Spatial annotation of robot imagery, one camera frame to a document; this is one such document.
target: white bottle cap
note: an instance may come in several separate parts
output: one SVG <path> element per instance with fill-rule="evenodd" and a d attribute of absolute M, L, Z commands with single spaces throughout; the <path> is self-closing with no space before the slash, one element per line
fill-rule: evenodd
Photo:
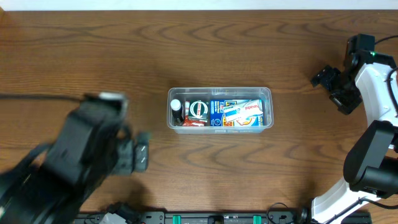
<path fill-rule="evenodd" d="M 181 102 L 178 99 L 171 101 L 170 106 L 173 110 L 178 111 L 181 108 Z"/>

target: wooden table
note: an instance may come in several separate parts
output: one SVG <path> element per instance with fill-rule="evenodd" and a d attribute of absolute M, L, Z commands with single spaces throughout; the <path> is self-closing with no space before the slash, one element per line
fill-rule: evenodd
<path fill-rule="evenodd" d="M 137 208 L 266 210 L 299 207 L 343 173 L 366 129 L 363 105 L 337 111 L 309 79 L 342 68 L 347 38 L 396 34 L 395 11 L 7 12 L 0 25 L 0 92 L 81 96 L 121 91 L 135 131 L 150 131 L 144 174 L 110 177 L 84 211 L 117 201 Z M 398 56 L 396 40 L 377 51 Z M 178 86 L 266 86 L 275 124 L 262 134 L 178 135 L 166 125 Z M 3 100 L 0 169 L 55 139 L 77 105 Z M 397 204 L 396 197 L 385 201 Z M 375 223 L 398 212 L 365 207 Z"/>

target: plastic container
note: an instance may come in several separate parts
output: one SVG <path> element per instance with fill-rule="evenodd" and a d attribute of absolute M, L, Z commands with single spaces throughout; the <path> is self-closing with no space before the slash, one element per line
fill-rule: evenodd
<path fill-rule="evenodd" d="M 185 127 L 176 126 L 172 117 L 170 102 L 178 99 L 184 105 L 185 100 L 262 100 L 264 111 L 264 126 L 248 127 Z M 274 124 L 274 111 L 272 108 L 271 91 L 266 87 L 197 87 L 197 88 L 171 88 L 167 98 L 167 125 L 178 134 L 242 134 L 261 133 Z"/>

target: item in container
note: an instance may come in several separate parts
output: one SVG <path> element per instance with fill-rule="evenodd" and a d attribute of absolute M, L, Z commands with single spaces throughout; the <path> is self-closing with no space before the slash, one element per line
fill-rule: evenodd
<path fill-rule="evenodd" d="M 224 107 L 224 116 L 227 122 L 262 114 L 261 100 L 249 100 L 244 103 Z"/>
<path fill-rule="evenodd" d="M 182 126 L 204 126 L 205 125 L 204 122 L 189 120 L 189 118 L 188 118 L 189 110 L 190 110 L 190 102 L 186 101 L 185 102 L 185 120 L 184 120 L 184 123 L 182 124 Z"/>
<path fill-rule="evenodd" d="M 170 102 L 170 106 L 172 108 L 173 118 L 175 118 L 178 123 L 184 121 L 181 102 L 177 99 L 174 99 Z"/>
<path fill-rule="evenodd" d="M 239 118 L 234 121 L 228 122 L 225 117 L 225 108 L 231 105 L 239 105 L 242 103 L 250 102 L 251 100 L 211 100 L 210 101 L 210 126 L 223 126 L 223 127 L 243 127 L 243 126 L 263 126 L 264 115 L 257 114 L 248 116 L 247 118 Z"/>
<path fill-rule="evenodd" d="M 191 121 L 201 121 L 207 123 L 208 121 L 208 105 L 209 102 L 194 101 L 190 105 L 188 119 Z"/>

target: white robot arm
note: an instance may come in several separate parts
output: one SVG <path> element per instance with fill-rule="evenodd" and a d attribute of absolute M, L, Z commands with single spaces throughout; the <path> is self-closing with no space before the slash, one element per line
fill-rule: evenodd
<path fill-rule="evenodd" d="M 312 79 L 314 86 L 322 84 L 330 91 L 330 99 L 344 114 L 363 100 L 368 129 L 348 153 L 344 177 L 312 200 L 307 223 L 340 224 L 368 202 L 398 192 L 398 160 L 385 156 L 397 145 L 397 69 L 391 56 L 374 51 L 374 43 L 370 35 L 350 38 L 344 72 L 326 66 Z"/>

